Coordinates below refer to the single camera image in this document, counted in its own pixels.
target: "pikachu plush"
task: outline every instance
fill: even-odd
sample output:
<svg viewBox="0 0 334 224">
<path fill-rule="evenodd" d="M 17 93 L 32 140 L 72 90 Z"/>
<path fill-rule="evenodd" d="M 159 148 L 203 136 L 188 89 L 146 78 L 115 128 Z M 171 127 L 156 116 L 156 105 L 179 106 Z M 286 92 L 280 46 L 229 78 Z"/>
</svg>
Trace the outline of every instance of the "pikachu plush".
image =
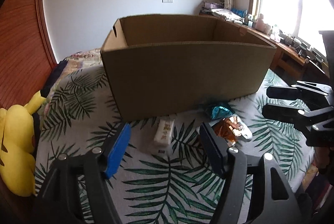
<svg viewBox="0 0 334 224">
<path fill-rule="evenodd" d="M 0 109 L 0 175 L 8 189 L 21 197 L 35 192 L 35 147 L 32 114 L 42 105 L 38 91 L 25 106 Z"/>
</svg>

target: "bed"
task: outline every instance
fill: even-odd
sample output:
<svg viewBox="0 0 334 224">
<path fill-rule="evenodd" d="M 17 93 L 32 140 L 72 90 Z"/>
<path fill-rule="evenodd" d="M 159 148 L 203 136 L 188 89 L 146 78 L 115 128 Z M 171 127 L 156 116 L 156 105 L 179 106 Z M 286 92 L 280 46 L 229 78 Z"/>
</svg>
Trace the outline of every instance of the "bed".
<svg viewBox="0 0 334 224">
<path fill-rule="evenodd" d="M 120 115 L 111 94 L 99 50 L 78 53 L 51 89 L 39 110 L 41 135 L 36 157 L 36 193 L 60 154 L 69 157 L 101 146 L 113 135 Z M 261 156 L 270 152 L 296 191 L 313 160 L 313 148 L 291 124 L 269 121 L 261 115 L 266 103 L 298 106 L 302 101 L 269 99 L 269 85 L 287 86 L 268 70 L 255 94 L 230 101 L 229 104 L 253 132 L 249 143 L 238 147 L 246 154 Z M 196 127 L 208 121 L 202 111 L 193 110 L 171 115 L 175 118 L 170 157 L 150 155 L 145 147 L 152 140 L 159 118 L 131 122 L 132 135 L 118 172 L 109 180 L 108 188 L 123 223 L 208 223 L 220 197 L 223 181 L 215 175 L 203 155 Z M 84 178 L 78 180 L 82 209 L 87 223 L 93 221 Z M 247 217 L 252 177 L 247 177 L 240 223 Z"/>
</svg>

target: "teal plastic wrapper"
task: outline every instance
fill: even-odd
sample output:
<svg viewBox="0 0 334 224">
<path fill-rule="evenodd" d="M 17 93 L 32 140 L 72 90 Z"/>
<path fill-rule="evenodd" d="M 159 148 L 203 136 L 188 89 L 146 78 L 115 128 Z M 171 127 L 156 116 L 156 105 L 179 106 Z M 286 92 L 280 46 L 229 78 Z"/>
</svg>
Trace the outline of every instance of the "teal plastic wrapper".
<svg viewBox="0 0 334 224">
<path fill-rule="evenodd" d="M 211 120 L 230 117 L 235 114 L 235 111 L 228 105 L 228 103 L 219 102 L 205 108 L 206 114 Z"/>
</svg>

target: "floral blanket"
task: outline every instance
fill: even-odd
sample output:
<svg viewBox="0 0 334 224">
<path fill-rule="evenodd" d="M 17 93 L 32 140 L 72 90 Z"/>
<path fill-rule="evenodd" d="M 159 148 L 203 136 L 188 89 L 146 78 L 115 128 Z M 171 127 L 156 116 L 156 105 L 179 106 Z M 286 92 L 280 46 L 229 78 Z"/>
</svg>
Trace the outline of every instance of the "floral blanket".
<svg viewBox="0 0 334 224">
<path fill-rule="evenodd" d="M 285 173 L 291 188 L 298 189 L 308 169 L 313 149 L 291 124 L 267 120 L 261 115 L 267 103 L 290 104 L 308 110 L 302 101 L 269 99 L 269 85 L 287 86 L 268 70 L 257 93 L 229 104 L 253 132 L 249 143 L 239 142 L 246 154 L 261 156 L 270 152 Z M 62 78 L 49 95 L 42 111 L 41 136 L 36 159 L 36 192 L 60 154 L 69 157 L 101 146 L 113 135 L 121 117 L 111 94 L 103 65 L 79 69 Z M 220 198 L 224 180 L 214 174 L 199 145 L 196 127 L 208 118 L 193 110 L 171 115 L 175 119 L 172 150 L 168 157 L 147 152 L 158 127 L 153 117 L 131 123 L 130 144 L 118 172 L 107 181 L 108 189 L 123 223 L 209 223 Z M 78 178 L 82 211 L 92 223 L 84 177 Z M 239 222 L 246 220 L 252 190 L 247 177 Z"/>
</svg>

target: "blue gripper pad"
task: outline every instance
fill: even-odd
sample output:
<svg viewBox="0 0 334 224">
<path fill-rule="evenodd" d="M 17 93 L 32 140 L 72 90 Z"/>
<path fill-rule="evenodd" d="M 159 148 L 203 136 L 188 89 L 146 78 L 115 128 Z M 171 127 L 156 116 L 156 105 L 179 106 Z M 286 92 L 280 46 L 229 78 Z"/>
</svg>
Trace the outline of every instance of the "blue gripper pad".
<svg viewBox="0 0 334 224">
<path fill-rule="evenodd" d="M 107 168 L 105 171 L 105 175 L 108 179 L 110 179 L 117 172 L 117 169 L 123 159 L 125 150 L 129 145 L 130 137 L 131 126 L 126 123 L 108 155 Z"/>
</svg>

